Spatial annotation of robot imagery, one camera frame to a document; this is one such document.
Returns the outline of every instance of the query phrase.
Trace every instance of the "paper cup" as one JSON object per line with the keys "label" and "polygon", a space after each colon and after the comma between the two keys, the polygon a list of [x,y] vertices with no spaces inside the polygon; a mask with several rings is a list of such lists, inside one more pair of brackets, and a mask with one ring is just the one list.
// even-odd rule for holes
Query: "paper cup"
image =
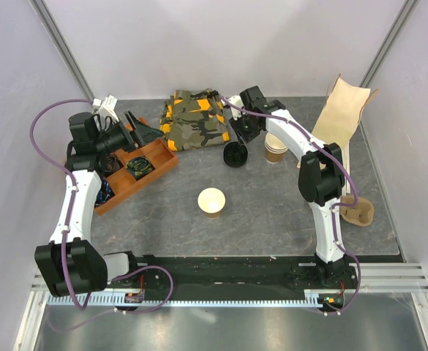
{"label": "paper cup", "polygon": [[269,163],[279,163],[287,152],[287,146],[275,135],[267,133],[264,141],[266,159]]}
{"label": "paper cup", "polygon": [[225,206],[225,195],[216,188],[204,189],[198,197],[198,205],[209,218],[217,218]]}

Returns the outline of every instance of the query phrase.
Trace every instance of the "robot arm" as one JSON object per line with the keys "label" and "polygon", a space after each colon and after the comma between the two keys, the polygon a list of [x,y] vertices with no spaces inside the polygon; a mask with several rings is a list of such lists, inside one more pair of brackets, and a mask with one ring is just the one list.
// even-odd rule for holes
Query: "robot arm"
{"label": "robot arm", "polygon": [[[273,112],[272,115],[284,117],[289,121],[295,121],[288,110],[277,110]],[[317,151],[317,149],[311,145],[311,142],[309,142],[305,136],[297,130],[297,128],[289,123],[268,118],[266,120],[266,129],[278,137],[288,147],[288,149],[293,152],[297,159],[301,159],[308,153],[315,153]],[[310,133],[308,134],[311,136],[314,143],[317,143],[321,148],[325,147],[325,144],[322,140],[313,137]],[[320,205],[316,202],[309,203],[309,206],[313,212],[313,218],[315,220],[316,227],[316,255],[325,263],[335,262],[343,257],[342,251],[335,243],[334,232],[332,228],[331,207],[333,204],[338,203],[339,199],[340,196],[332,198],[327,200],[324,205]],[[337,211],[337,216],[339,216],[339,207],[337,207],[334,211]],[[337,221],[336,224],[337,237],[339,242],[342,243],[340,221]]]}
{"label": "robot arm", "polygon": [[[336,225],[337,243],[334,240],[332,226],[332,216],[339,216],[338,207],[334,210],[331,207],[339,202],[344,177],[333,162],[324,159],[318,153],[312,143],[316,143],[342,161],[339,146],[337,144],[328,146],[302,129],[307,133],[305,136],[294,125],[288,123],[292,121],[294,124],[298,124],[285,106],[277,100],[267,102],[257,86],[243,91],[239,96],[230,97],[228,102],[237,107],[244,107],[248,111],[277,117],[261,118],[232,109],[233,118],[230,120],[230,125],[240,143],[248,143],[258,136],[261,130],[267,130],[278,137],[301,160],[299,189],[304,199],[309,202],[313,212],[317,237],[317,261],[324,267],[325,276],[334,275],[337,272],[330,270],[342,266],[340,263],[343,261],[344,254],[337,247],[337,244],[343,247],[339,221]],[[321,163],[326,164],[326,167],[321,169]]]}
{"label": "robot arm", "polygon": [[[100,255],[90,244],[90,226],[94,213],[94,204],[102,186],[107,156],[120,148],[134,151],[163,136],[137,120],[131,112],[126,117],[132,127],[127,129],[114,112],[116,99],[107,97],[103,102],[94,100],[92,113],[78,113],[69,118],[72,141],[67,148],[66,168],[72,172],[66,177],[66,194],[56,229],[48,245],[38,246],[35,261],[42,273],[51,294],[55,297],[69,295],[64,279],[63,264],[69,271],[72,287],[76,294],[101,291],[108,281],[129,271],[131,252]],[[102,129],[98,117],[111,119],[109,126]],[[75,193],[73,206],[70,207],[72,193]],[[65,219],[71,211],[70,223],[65,227]],[[66,242],[62,242],[63,231],[67,231]],[[61,249],[64,249],[67,261],[61,261]]]}

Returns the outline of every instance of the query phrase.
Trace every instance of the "white wall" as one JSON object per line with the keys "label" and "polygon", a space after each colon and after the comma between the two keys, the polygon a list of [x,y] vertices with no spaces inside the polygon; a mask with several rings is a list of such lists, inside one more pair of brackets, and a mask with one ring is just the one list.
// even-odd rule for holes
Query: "white wall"
{"label": "white wall", "polygon": [[[64,197],[64,176],[34,152],[29,125],[50,103],[82,97],[30,3],[0,1],[0,351],[12,349],[36,271],[34,249],[48,242]],[[67,118],[79,105],[37,126],[51,156],[65,158]]]}
{"label": "white wall", "polygon": [[363,120],[399,239],[428,279],[428,0],[420,1],[383,63]]}
{"label": "white wall", "polygon": [[323,96],[361,82],[403,0],[46,0],[93,92]]}

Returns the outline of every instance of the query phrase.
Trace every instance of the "orange tray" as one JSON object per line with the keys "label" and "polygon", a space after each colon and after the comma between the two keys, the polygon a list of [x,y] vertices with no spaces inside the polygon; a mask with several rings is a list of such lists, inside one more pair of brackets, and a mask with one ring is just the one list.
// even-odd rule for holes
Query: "orange tray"
{"label": "orange tray", "polygon": [[[127,153],[126,151],[118,150],[114,154],[123,164],[123,168],[106,178],[115,195],[103,205],[95,208],[95,212],[100,215],[117,206],[178,164],[178,158],[161,139],[157,139],[133,152]],[[136,181],[125,166],[128,161],[140,156],[147,158],[154,166],[154,170]]]}

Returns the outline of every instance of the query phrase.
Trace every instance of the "camouflage fabric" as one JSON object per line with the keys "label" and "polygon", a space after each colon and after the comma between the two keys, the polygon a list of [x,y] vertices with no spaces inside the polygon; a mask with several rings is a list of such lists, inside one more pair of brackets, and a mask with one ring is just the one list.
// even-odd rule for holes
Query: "camouflage fabric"
{"label": "camouflage fabric", "polygon": [[211,89],[196,94],[175,91],[165,103],[160,129],[173,151],[222,145],[230,140],[219,94]]}

